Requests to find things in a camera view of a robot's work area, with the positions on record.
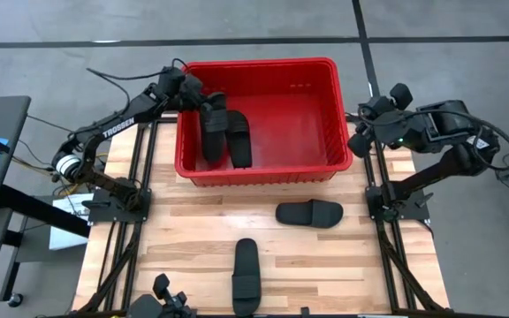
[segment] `slide sandal strap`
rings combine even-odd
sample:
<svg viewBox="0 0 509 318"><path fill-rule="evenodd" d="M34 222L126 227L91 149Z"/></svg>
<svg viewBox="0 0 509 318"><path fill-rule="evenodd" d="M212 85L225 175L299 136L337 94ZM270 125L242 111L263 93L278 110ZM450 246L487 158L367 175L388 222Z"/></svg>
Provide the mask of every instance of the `slide sandal strap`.
<svg viewBox="0 0 509 318"><path fill-rule="evenodd" d="M248 133L248 122L246 120L233 120L227 128L228 133Z"/></svg>
<svg viewBox="0 0 509 318"><path fill-rule="evenodd" d="M257 299L261 297L259 276L233 276L233 299Z"/></svg>
<svg viewBox="0 0 509 318"><path fill-rule="evenodd" d="M312 199L309 204L311 204L311 225L317 228L329 227L330 214L323 211L328 209L330 203Z"/></svg>
<svg viewBox="0 0 509 318"><path fill-rule="evenodd" d="M205 132L215 133L222 132L227 129L227 110L210 110L205 117Z"/></svg>

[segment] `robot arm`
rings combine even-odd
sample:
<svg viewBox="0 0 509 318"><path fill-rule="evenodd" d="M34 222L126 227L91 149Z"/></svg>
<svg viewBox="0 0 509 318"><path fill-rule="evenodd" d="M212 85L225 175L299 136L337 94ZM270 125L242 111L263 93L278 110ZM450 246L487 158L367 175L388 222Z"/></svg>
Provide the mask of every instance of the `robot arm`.
<svg viewBox="0 0 509 318"><path fill-rule="evenodd" d="M489 168L488 163L500 150L498 137L489 127L469 119L472 116L463 101L437 102L409 111L405 109L413 98L404 84L396 85L390 94L392 100L373 97L360 105L362 121L349 140L349 148L357 156L365 156L374 140L391 149L405 147L417 153L435 154L445 146L451 148L439 163L386 185L386 202L405 200L450 176L476 176Z"/></svg>
<svg viewBox="0 0 509 318"><path fill-rule="evenodd" d="M129 211L138 209L139 200L134 197L139 189L132 181L112 178L95 170L97 147L133 125L157 120L165 110L197 110L205 100L200 93L201 86L193 75L184 74L175 67L164 67L158 83L148 85L124 110L71 133L53 157L53 168L71 183L101 187ZM74 154L75 150L81 152L81 156Z"/></svg>

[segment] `red plastic bin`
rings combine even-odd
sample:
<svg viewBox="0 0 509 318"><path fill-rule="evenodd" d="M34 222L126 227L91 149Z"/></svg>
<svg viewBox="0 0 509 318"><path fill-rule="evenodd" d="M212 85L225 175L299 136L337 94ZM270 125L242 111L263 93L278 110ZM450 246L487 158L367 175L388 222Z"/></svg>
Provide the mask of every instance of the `red plastic bin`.
<svg viewBox="0 0 509 318"><path fill-rule="evenodd" d="M210 166L201 154L199 115L178 116L176 172L196 186L324 181L346 170L345 111L337 67L329 58L199 62L188 65L203 93L224 92L227 109L248 120L253 166L233 169L226 152Z"/></svg>

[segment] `gray floor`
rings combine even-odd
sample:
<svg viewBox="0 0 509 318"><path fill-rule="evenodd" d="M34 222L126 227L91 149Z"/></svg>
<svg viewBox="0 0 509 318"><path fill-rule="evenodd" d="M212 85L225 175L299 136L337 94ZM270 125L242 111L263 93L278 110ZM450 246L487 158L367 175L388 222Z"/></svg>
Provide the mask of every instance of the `gray floor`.
<svg viewBox="0 0 509 318"><path fill-rule="evenodd" d="M361 2L368 36L509 35L509 1ZM357 34L351 2L341 0L0 0L0 42ZM509 133L509 43L372 44L371 51L383 92L403 82L412 89L416 106L462 99L471 113ZM315 56L337 63L347 110L368 99L359 44L0 49L0 95L31 95L31 115L76 128L122 107L122 95L85 67L130 75L154 71L173 57ZM146 84L125 86L135 95ZM43 161L64 138L63 132L33 121L27 121L21 135ZM17 155L34 163L21 146ZM436 160L435 155L414 157L418 169ZM31 194L49 194L56 186L16 165L5 182ZM464 312L509 315L509 190L491 171L477 178L450 178L430 190L435 196L429 210L451 305ZM0 273L6 257L9 251L0 258ZM81 260L72 260L24 266L16 290L27 300L15 309L0 304L0 316L62 314L80 265Z"/></svg>

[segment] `wooden tabletop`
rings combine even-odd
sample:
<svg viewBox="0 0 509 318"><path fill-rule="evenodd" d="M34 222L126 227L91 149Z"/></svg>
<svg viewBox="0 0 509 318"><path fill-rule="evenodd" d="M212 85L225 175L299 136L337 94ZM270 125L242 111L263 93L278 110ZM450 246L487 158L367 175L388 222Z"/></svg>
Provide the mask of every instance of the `wooden tabletop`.
<svg viewBox="0 0 509 318"><path fill-rule="evenodd" d="M128 175L135 134L132 128L113 138L107 174ZM174 170L175 140L176 125L161 124L150 184L153 204L141 235L133 299L151 293L155 277L165 273L171 292L185 292L187 304L200 314L233 314L235 244L251 238L258 245L262 274L257 313L298 314L301 307L310 307L312 314L390 312L376 229L364 200L362 160L355 157L347 171L325 183L200 188ZM144 142L139 176L146 148ZM391 179L414 173L409 150L388 150L385 156ZM278 203L309 199L342 204L343 220L328 230L276 221ZM436 302L448 306L430 233L416 221L400 226L409 268ZM95 292L109 229L109 223L92 227L73 308L83 306ZM110 258L115 237L114 233ZM394 272L404 307L401 279L395 268ZM120 307L124 273L114 308Z"/></svg>

